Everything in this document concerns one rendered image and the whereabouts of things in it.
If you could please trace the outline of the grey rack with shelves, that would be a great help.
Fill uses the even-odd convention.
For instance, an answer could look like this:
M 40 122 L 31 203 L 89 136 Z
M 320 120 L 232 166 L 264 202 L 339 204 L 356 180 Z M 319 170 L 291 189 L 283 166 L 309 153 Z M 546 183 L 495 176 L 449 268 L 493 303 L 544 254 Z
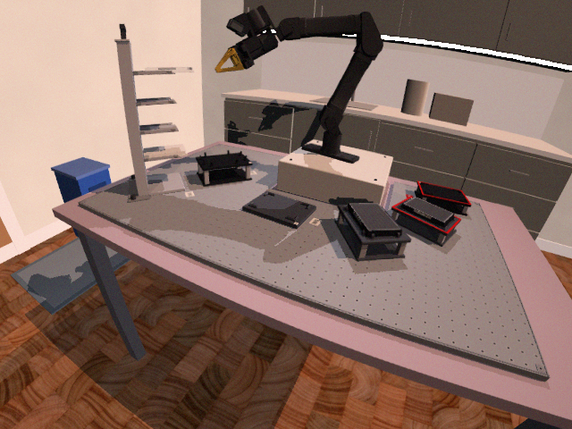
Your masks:
M 137 107 L 141 105 L 168 105 L 177 104 L 171 97 L 154 97 L 137 99 L 134 84 L 134 75 L 175 74 L 172 71 L 133 71 L 130 41 L 116 41 L 119 70 L 122 84 L 122 98 L 130 142 L 130 152 L 140 196 L 155 196 L 167 193 L 185 191 L 180 174 L 169 173 L 157 176 L 146 176 L 145 162 L 180 158 L 181 156 L 160 156 L 145 158 L 142 152 L 141 135 L 179 131 L 172 122 L 139 125 Z M 132 74 L 133 73 L 133 74 Z M 136 103 L 137 100 L 137 103 Z M 151 102 L 155 101 L 155 102 Z M 141 102 L 141 103 L 140 103 Z M 140 131 L 140 133 L 139 133 Z M 148 187 L 147 187 L 148 184 Z

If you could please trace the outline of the white microplate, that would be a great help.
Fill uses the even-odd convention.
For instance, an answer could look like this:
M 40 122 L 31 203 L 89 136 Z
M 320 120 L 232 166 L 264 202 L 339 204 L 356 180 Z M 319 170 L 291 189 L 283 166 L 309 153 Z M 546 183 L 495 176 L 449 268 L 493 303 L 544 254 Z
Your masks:
M 172 71 L 172 73 L 181 73 L 181 72 L 194 72 L 193 67 L 151 67 L 145 68 L 145 72 L 154 72 L 154 71 Z

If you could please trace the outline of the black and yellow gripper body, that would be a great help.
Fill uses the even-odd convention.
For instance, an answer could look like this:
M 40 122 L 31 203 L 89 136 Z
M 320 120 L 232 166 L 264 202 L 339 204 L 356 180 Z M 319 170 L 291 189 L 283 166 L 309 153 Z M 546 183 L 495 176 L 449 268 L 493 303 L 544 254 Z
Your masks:
M 253 66 L 255 64 L 254 60 L 265 54 L 265 51 L 261 50 L 263 46 L 259 47 L 257 50 L 251 53 L 249 53 L 245 44 L 231 46 L 230 48 L 235 49 L 244 69 L 248 69 Z

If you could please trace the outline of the grey microplate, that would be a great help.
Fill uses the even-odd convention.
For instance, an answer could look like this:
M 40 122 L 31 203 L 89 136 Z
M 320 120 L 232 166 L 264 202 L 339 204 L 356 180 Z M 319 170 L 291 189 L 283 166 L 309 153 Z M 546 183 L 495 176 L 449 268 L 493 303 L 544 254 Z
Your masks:
M 417 197 L 413 197 L 402 203 L 400 207 L 406 209 L 413 215 L 417 215 L 430 223 L 438 224 L 443 228 L 454 219 L 452 212 Z
M 391 217 L 377 203 L 354 203 L 348 204 L 349 212 L 363 231 L 366 237 L 396 236 L 402 229 L 391 219 Z

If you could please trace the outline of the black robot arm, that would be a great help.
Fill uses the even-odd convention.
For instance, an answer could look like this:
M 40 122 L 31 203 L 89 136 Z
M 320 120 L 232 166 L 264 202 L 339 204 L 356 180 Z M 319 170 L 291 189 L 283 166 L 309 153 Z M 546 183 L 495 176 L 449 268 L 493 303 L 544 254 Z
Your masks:
M 362 12 L 361 14 L 315 18 L 286 18 L 275 28 L 265 8 L 260 5 L 248 13 L 242 13 L 229 19 L 226 27 L 240 37 L 248 35 L 248 38 L 241 40 L 236 45 L 245 44 L 250 53 L 263 46 L 261 50 L 264 50 L 266 54 L 278 47 L 278 41 L 270 25 L 272 25 L 281 42 L 301 38 L 356 35 L 357 45 L 353 51 L 355 53 L 333 92 L 332 98 L 327 105 L 324 105 L 319 115 L 319 121 L 326 130 L 323 145 L 309 143 L 302 146 L 303 150 L 354 164 L 360 156 L 340 151 L 342 133 L 339 124 L 358 83 L 371 62 L 383 49 L 383 39 L 371 13 Z

